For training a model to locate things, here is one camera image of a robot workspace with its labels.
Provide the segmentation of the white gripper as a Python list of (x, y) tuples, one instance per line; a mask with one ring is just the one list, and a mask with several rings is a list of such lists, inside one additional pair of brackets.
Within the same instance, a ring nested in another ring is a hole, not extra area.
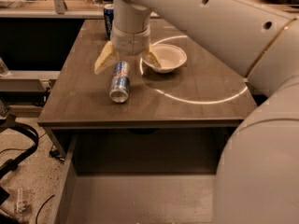
[(151, 61), (157, 68), (161, 67), (153, 46), (150, 45), (149, 27), (141, 33), (128, 34), (113, 26), (110, 40), (104, 45), (94, 64), (94, 73), (96, 75), (119, 59), (118, 52), (124, 55), (138, 55), (142, 53), (142, 57), (145, 60)]

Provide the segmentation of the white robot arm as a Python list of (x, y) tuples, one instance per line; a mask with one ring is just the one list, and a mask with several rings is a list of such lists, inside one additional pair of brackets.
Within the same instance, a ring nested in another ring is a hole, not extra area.
[(215, 176), (212, 224), (299, 224), (298, 17), (251, 0), (114, 0), (113, 47), (146, 49), (149, 15), (175, 26), (219, 65), (203, 67), (213, 97), (265, 101), (223, 146)]

